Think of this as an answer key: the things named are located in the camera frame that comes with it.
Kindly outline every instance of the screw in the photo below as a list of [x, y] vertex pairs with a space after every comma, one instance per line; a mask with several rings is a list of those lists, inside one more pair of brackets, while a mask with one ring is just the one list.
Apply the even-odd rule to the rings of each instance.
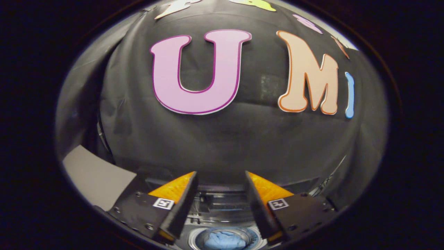
[[295, 225], [291, 225], [291, 226], [288, 227], [288, 230], [289, 230], [289, 231], [293, 231], [293, 230], [295, 230], [296, 228], [297, 228], [297, 226], [295, 226]]
[[148, 230], [154, 230], [154, 226], [150, 223], [145, 224], [145, 228]]

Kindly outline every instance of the pink letter u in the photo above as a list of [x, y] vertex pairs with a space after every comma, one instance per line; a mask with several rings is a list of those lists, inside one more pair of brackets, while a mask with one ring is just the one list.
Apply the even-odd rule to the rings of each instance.
[[191, 42], [190, 36], [170, 37], [151, 47], [154, 93], [169, 110], [183, 114], [209, 114], [225, 108], [236, 96], [242, 43], [251, 40], [251, 34], [223, 29], [210, 31], [204, 37], [214, 43], [213, 81], [208, 88], [200, 91], [188, 90], [180, 82], [180, 56], [182, 48]]

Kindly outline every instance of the letter cutout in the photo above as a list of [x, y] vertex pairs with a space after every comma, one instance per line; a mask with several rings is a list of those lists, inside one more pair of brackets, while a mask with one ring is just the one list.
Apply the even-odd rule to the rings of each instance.
[[349, 104], [347, 106], [347, 109], [345, 110], [345, 116], [348, 119], [351, 119], [355, 113], [353, 110], [355, 103], [355, 80], [353, 79], [353, 76], [350, 75], [350, 73], [348, 72], [345, 72], [345, 77], [349, 82]]
[[177, 0], [168, 5], [168, 8], [160, 15], [156, 16], [154, 19], [160, 19], [164, 16], [170, 15], [174, 12], [178, 12], [184, 10], [190, 6], [190, 4], [194, 4], [200, 2], [202, 0]]
[[185, 89], [180, 82], [182, 48], [190, 36], [174, 36], [151, 47], [154, 55], [153, 86], [157, 100], [177, 113], [204, 115], [217, 112], [230, 104], [239, 88], [242, 43], [251, 34], [234, 29], [214, 30], [205, 34], [214, 43], [213, 81], [201, 91]]
[[258, 8], [273, 11], [276, 10], [271, 7], [271, 5], [263, 0], [230, 0], [230, 2], [237, 3], [237, 4], [245, 4], [245, 5], [251, 5], [256, 6]]
[[305, 110], [308, 104], [304, 96], [305, 80], [307, 80], [312, 110], [316, 110], [321, 104], [321, 111], [324, 114], [336, 114], [337, 62], [331, 56], [324, 54], [319, 67], [313, 52], [304, 40], [281, 30], [276, 34], [287, 43], [290, 61], [287, 92], [279, 97], [279, 107], [287, 112]]
[[302, 23], [303, 25], [305, 25], [305, 26], [307, 26], [308, 28], [310, 28], [310, 29], [316, 31], [316, 32], [319, 33], [319, 34], [322, 34], [322, 31], [321, 31], [318, 27], [316, 27], [316, 25], [314, 25], [314, 23], [312, 23], [312, 22], [310, 22], [309, 20], [303, 18], [302, 16], [298, 16], [298, 15], [296, 15], [296, 14], [293, 14], [293, 16], [296, 17], [297, 20], [298, 20], [300, 23]]
[[336, 44], [337, 44], [337, 45], [339, 46], [339, 48], [342, 50], [342, 52], [343, 52], [344, 55], [347, 57], [347, 59], [350, 60], [349, 55], [347, 54], [347, 52], [345, 52], [344, 47], [343, 47], [342, 44], [338, 41], [338, 39], [336, 39], [334, 36], [331, 36], [331, 37], [335, 40]]

